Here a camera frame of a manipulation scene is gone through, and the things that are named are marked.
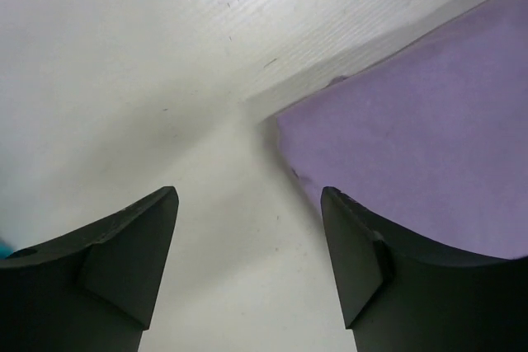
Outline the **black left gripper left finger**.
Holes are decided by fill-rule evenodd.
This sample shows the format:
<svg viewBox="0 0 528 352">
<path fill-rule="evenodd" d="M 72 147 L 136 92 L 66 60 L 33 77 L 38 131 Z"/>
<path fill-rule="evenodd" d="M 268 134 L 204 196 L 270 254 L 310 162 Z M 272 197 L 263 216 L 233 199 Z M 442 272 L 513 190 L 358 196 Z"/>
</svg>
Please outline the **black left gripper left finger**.
<svg viewBox="0 0 528 352">
<path fill-rule="evenodd" d="M 150 327 L 178 195 L 125 209 L 1 260 L 3 351 L 136 351 Z"/>
</svg>

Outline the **teal t shirt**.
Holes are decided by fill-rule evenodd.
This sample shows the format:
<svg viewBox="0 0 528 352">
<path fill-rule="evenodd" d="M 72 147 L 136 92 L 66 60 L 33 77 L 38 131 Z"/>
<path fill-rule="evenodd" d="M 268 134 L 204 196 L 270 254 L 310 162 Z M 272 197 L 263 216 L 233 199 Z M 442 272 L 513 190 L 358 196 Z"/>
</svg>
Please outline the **teal t shirt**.
<svg viewBox="0 0 528 352">
<path fill-rule="evenodd" d="M 13 253 L 12 247 L 3 239 L 0 240 L 0 259 L 6 259 Z"/>
</svg>

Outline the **lilac t shirt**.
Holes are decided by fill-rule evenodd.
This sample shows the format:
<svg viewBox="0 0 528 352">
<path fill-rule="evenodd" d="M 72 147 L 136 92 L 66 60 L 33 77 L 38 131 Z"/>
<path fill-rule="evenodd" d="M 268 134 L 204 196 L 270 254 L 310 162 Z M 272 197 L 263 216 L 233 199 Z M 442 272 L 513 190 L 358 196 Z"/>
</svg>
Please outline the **lilac t shirt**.
<svg viewBox="0 0 528 352">
<path fill-rule="evenodd" d="M 527 253 L 527 0 L 487 0 L 282 111 L 314 204 L 332 186 L 466 251 Z"/>
</svg>

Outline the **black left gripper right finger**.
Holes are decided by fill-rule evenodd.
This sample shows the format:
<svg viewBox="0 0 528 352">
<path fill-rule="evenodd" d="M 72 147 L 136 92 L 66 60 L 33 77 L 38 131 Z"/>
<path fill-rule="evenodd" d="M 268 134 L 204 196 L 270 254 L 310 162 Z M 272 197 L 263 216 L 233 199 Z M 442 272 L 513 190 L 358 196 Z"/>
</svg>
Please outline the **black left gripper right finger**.
<svg viewBox="0 0 528 352">
<path fill-rule="evenodd" d="M 447 246 L 323 189 L 345 326 L 359 351 L 524 351 L 527 260 Z"/>
</svg>

